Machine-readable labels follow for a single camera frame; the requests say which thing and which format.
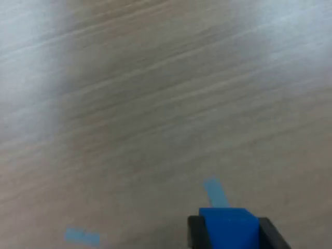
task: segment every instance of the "blue block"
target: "blue block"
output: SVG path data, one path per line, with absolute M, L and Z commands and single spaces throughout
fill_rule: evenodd
M 80 243 L 85 245 L 100 246 L 100 236 L 98 233 L 88 233 L 83 230 L 67 228 L 65 240 L 68 242 Z
M 213 249 L 259 249 L 259 219 L 246 209 L 201 208 Z

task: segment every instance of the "blue foam block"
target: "blue foam block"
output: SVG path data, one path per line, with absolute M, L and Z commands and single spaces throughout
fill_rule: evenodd
M 74 243 L 80 243 L 90 246 L 100 245 L 100 236 L 97 233 L 88 233 L 82 230 L 67 228 L 65 233 L 65 240 Z
M 259 219 L 246 209 L 201 208 L 213 249 L 259 249 Z
M 204 182 L 204 188 L 213 208 L 229 208 L 229 204 L 218 179 L 212 178 Z

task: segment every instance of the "blue tape strip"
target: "blue tape strip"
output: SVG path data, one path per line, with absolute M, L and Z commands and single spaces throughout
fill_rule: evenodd
M 220 184 L 219 180 L 216 178 L 209 179 L 204 182 L 204 188 L 210 199 L 211 207 L 213 208 L 229 208 L 230 205 L 227 201 L 226 195 Z
M 65 240 L 74 243 L 81 243 L 91 246 L 100 246 L 100 236 L 98 233 L 88 233 L 82 230 L 67 228 Z

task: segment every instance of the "light wood tabletop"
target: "light wood tabletop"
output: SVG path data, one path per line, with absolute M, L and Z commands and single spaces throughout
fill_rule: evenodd
M 186 248 L 220 179 L 332 246 L 332 1 L 0 1 L 0 248 Z

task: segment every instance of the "blue tape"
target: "blue tape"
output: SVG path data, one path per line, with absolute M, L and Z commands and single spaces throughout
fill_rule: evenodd
M 216 178 L 209 179 L 204 182 L 204 188 L 210 199 L 211 207 L 213 208 L 229 208 L 230 205 L 227 201 L 226 195 L 220 184 L 219 180 Z
M 67 228 L 65 240 L 74 243 L 81 243 L 91 246 L 100 246 L 100 236 L 98 233 L 88 233 L 74 228 Z

